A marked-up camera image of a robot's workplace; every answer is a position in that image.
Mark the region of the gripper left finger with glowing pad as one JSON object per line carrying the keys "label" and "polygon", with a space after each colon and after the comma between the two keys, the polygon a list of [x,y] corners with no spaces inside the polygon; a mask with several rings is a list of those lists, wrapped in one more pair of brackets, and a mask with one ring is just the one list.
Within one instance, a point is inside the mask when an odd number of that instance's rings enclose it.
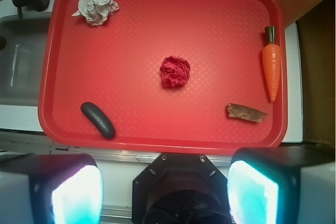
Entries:
{"label": "gripper left finger with glowing pad", "polygon": [[102,205],[88,154],[1,155],[1,223],[99,223]]}

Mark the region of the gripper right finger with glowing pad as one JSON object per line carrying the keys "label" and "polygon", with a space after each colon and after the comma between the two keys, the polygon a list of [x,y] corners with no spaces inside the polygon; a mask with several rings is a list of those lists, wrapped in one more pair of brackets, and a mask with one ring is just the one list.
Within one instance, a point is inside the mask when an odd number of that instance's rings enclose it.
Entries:
{"label": "gripper right finger with glowing pad", "polygon": [[241,148],[227,193],[236,223],[335,223],[335,150]]}

